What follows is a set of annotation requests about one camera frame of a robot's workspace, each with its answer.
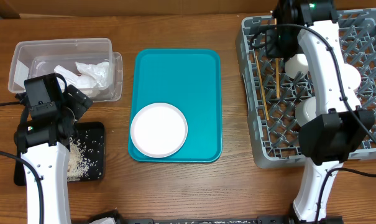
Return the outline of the white napkin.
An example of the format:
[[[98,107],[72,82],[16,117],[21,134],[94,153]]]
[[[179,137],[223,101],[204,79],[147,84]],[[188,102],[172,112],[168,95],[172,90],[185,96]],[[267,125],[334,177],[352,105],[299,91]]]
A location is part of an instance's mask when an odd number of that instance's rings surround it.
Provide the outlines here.
[[[57,65],[54,72],[62,75],[68,85],[73,85],[85,95],[92,98],[98,94],[96,80],[89,75],[76,75],[75,73]]]
[[[110,85],[109,62],[104,61],[98,64],[85,64],[76,62],[75,65],[81,75],[91,77],[95,81],[94,86],[98,88],[107,88]]]

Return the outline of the pale green cup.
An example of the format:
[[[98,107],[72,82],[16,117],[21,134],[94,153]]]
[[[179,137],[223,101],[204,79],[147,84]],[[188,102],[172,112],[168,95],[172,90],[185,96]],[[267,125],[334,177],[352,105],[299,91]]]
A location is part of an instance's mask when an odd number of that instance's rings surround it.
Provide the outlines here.
[[[299,72],[307,74],[309,71],[308,61],[305,54],[296,54],[285,62],[285,73],[294,79]]]

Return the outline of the wooden chopstick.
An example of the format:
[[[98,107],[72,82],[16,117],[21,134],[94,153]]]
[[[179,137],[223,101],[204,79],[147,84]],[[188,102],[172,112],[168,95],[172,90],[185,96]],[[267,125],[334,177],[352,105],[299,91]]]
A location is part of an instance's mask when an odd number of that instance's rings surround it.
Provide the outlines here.
[[[276,97],[280,98],[280,72],[279,72],[279,58],[275,58],[275,82],[276,82]]]
[[[262,82],[262,75],[261,75],[261,72],[260,72],[260,64],[259,64],[259,60],[258,60],[256,53],[254,53],[254,59],[255,59],[255,63],[256,63],[256,67],[257,67],[257,76],[259,78],[260,92],[261,92],[261,97],[262,97],[262,102],[263,102],[263,107],[264,107],[264,115],[265,115],[266,120],[269,121],[267,102],[266,102],[266,98],[265,98],[265,90],[264,90],[264,86],[263,86],[263,82]]]

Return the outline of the grey green saucer bowl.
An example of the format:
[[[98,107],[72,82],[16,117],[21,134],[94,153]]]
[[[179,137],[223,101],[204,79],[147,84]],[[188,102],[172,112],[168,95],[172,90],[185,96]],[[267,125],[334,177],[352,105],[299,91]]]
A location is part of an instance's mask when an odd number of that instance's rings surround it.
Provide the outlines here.
[[[296,106],[295,118],[300,126],[304,126],[306,123],[315,119],[316,117],[316,97],[313,96],[306,100],[303,100]]]

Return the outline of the pink white bowl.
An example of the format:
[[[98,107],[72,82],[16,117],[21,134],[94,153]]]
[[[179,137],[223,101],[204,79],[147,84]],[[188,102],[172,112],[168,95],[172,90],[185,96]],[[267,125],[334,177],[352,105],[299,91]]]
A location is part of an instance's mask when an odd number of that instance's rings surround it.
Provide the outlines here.
[[[361,75],[358,69],[356,69],[353,65],[345,63],[343,75],[343,84],[348,84],[350,89],[357,92],[361,84]]]

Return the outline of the large white plate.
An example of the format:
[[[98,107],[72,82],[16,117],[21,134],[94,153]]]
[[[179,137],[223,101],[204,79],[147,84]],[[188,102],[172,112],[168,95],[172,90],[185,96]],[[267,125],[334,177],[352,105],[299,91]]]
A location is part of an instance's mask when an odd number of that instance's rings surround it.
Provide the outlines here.
[[[139,152],[159,159],[182,148],[188,135],[188,123],[177,107],[168,103],[152,103],[133,117],[130,134]]]

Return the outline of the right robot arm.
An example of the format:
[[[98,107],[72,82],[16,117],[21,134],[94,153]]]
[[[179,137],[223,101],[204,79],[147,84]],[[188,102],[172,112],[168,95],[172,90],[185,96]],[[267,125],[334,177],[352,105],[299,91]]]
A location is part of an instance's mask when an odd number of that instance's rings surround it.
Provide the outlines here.
[[[298,136],[305,170],[288,222],[342,223],[326,216],[328,197],[336,174],[369,135],[375,116],[361,107],[357,86],[348,81],[356,69],[342,57],[333,1],[279,1],[272,16],[277,24],[265,33],[267,57],[282,57],[286,66],[295,66],[294,55],[303,52],[316,100],[316,116]]]

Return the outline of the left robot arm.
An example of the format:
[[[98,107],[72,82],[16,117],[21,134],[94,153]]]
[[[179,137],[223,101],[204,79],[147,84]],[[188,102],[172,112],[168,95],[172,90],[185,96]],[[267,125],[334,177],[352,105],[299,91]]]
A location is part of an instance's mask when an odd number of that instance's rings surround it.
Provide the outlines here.
[[[25,110],[31,117],[14,135],[24,166],[29,223],[70,223],[67,169],[70,139],[93,101],[64,77],[51,73],[25,80]]]

